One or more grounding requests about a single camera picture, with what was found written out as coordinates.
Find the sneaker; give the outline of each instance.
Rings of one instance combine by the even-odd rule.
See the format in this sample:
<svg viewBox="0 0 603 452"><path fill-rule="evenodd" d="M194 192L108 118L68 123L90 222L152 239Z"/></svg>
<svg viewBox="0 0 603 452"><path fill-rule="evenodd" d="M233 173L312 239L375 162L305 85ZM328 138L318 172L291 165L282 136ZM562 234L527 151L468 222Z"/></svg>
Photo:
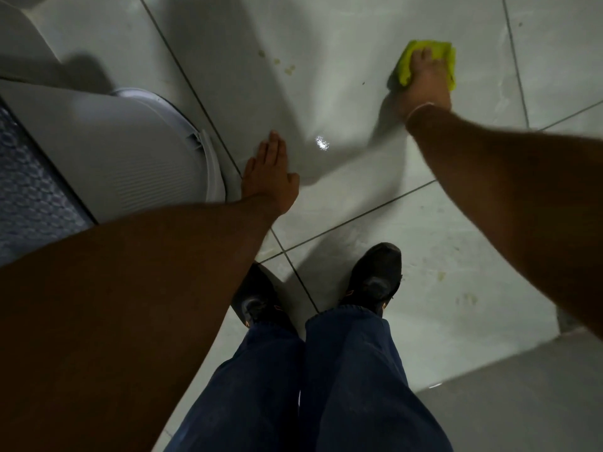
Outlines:
<svg viewBox="0 0 603 452"><path fill-rule="evenodd" d="M383 317L383 310L402 281L402 253L391 243L367 250L351 270L350 283L340 304L355 304Z"/></svg>
<svg viewBox="0 0 603 452"><path fill-rule="evenodd" d="M297 334L280 305L272 282L258 263L254 263L247 272L230 306L247 328L258 322L272 322Z"/></svg>

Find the person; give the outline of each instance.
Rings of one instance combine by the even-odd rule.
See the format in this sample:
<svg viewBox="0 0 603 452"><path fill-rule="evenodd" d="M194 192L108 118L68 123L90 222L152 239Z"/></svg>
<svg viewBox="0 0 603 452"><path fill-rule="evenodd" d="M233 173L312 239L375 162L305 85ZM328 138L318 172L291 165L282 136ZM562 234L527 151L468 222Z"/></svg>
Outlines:
<svg viewBox="0 0 603 452"><path fill-rule="evenodd" d="M443 64L426 49L411 66L397 110L442 188L519 273L603 336L603 142L464 121ZM239 202L128 216L0 269L6 450L150 450L230 305L250 329L169 450L450 449L381 317L401 276L395 246L367 252L305 344L253 265L298 194L286 150L276 132L260 144Z"/></svg>

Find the jeans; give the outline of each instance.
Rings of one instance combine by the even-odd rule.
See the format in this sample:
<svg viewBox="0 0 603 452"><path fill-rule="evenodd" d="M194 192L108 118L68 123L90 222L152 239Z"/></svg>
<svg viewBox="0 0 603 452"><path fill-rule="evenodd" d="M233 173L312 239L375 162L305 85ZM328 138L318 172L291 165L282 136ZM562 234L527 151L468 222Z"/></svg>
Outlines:
<svg viewBox="0 0 603 452"><path fill-rule="evenodd" d="M339 306L306 334L253 325L166 451L452 451L408 388L386 320Z"/></svg>

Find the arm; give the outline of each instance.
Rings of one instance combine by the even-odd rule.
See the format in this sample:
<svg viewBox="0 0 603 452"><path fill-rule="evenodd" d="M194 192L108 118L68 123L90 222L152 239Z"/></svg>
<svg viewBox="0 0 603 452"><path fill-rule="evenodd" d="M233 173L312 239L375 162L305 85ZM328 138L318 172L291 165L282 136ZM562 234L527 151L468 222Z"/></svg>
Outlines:
<svg viewBox="0 0 603 452"><path fill-rule="evenodd" d="M414 66L399 108L442 188L519 273L603 337L603 142L464 121L449 112L440 64L416 55Z"/></svg>
<svg viewBox="0 0 603 452"><path fill-rule="evenodd" d="M285 144L270 141L242 201L130 216L0 270L7 450L152 448L297 197Z"/></svg>

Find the sponge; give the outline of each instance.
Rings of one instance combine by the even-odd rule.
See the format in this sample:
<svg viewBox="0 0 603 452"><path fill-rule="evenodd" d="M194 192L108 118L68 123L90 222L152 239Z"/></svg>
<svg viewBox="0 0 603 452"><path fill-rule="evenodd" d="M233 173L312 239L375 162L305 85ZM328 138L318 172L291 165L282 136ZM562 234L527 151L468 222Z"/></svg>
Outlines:
<svg viewBox="0 0 603 452"><path fill-rule="evenodd" d="M396 72L398 80L404 86L408 85L411 81L411 55L416 50L422 50L426 47L431 49L432 57L437 59L443 59L446 61L446 68L448 69L448 90L454 90L456 88L454 78L454 67L456 63L456 49L452 47L451 43L441 43L439 41L423 40L423 41L411 41L406 46Z"/></svg>

